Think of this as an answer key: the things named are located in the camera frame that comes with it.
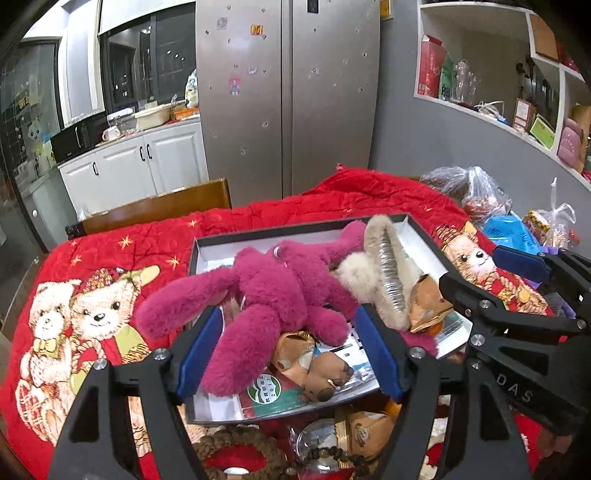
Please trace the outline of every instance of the fridge magnet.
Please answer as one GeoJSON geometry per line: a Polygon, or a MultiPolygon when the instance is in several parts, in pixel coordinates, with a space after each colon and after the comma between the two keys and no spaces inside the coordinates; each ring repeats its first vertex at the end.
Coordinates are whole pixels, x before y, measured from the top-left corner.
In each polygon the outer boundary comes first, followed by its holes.
{"type": "Polygon", "coordinates": [[[251,35],[262,35],[262,25],[251,25],[251,35]]]}
{"type": "Polygon", "coordinates": [[[230,77],[230,81],[228,82],[228,86],[230,88],[230,93],[232,96],[240,95],[240,87],[242,82],[240,81],[240,77],[238,75],[232,75],[230,77]]]}
{"type": "Polygon", "coordinates": [[[217,19],[217,29],[218,30],[225,30],[228,27],[228,18],[227,17],[220,17],[217,19]]]}
{"type": "Polygon", "coordinates": [[[392,17],[392,0],[379,0],[379,17],[381,20],[389,20],[392,17]]]}

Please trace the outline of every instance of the glass door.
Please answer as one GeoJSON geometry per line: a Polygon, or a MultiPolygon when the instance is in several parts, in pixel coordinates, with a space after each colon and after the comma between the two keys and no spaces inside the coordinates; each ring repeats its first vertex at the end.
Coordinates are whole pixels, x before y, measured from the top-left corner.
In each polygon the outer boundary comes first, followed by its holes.
{"type": "Polygon", "coordinates": [[[57,85],[59,41],[22,42],[0,75],[0,142],[5,177],[41,248],[67,240],[76,212],[57,169],[51,138],[63,127],[57,85]]]}
{"type": "Polygon", "coordinates": [[[0,327],[9,339],[43,256],[0,160],[0,327]]]}

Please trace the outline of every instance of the gold star pattern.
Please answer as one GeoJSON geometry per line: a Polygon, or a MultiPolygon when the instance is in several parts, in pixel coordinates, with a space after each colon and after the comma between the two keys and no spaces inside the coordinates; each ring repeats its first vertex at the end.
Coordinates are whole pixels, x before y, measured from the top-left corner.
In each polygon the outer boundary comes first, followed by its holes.
{"type": "Polygon", "coordinates": [[[167,260],[166,263],[168,263],[173,268],[173,270],[176,270],[177,269],[177,265],[180,264],[180,262],[178,261],[176,255],[174,256],[174,258],[171,258],[170,260],[167,260]]]}
{"type": "Polygon", "coordinates": [[[117,243],[121,245],[121,250],[125,250],[125,247],[130,246],[134,241],[129,238],[129,235],[127,235],[125,238],[121,239],[121,242],[117,243]]]}

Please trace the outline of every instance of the blue gripper pad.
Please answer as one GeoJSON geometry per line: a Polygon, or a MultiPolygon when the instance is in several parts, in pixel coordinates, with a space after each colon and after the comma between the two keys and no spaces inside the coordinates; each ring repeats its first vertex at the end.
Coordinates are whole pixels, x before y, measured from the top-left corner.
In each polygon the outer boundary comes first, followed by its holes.
{"type": "Polygon", "coordinates": [[[492,259],[497,267],[536,283],[542,283],[550,276],[550,269],[538,255],[500,245],[493,251],[492,259]]]}
{"type": "Polygon", "coordinates": [[[398,380],[398,364],[364,307],[359,307],[355,314],[355,330],[368,356],[380,390],[394,401],[399,401],[404,392],[398,380]]]}
{"type": "Polygon", "coordinates": [[[178,373],[178,386],[176,389],[176,396],[178,398],[187,398],[193,395],[199,383],[205,368],[209,363],[209,359],[213,353],[213,349],[217,345],[217,341],[222,334],[223,316],[219,308],[214,308],[209,314],[209,317],[201,326],[201,331],[197,338],[189,348],[189,352],[183,359],[178,373]]]}

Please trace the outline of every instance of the mug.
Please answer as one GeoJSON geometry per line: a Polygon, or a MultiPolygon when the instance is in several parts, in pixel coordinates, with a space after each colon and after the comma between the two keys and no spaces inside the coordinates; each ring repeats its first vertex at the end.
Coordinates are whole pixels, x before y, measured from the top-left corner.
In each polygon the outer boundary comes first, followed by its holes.
{"type": "Polygon", "coordinates": [[[121,132],[117,126],[110,127],[103,132],[103,142],[117,140],[121,136],[121,132]]]}

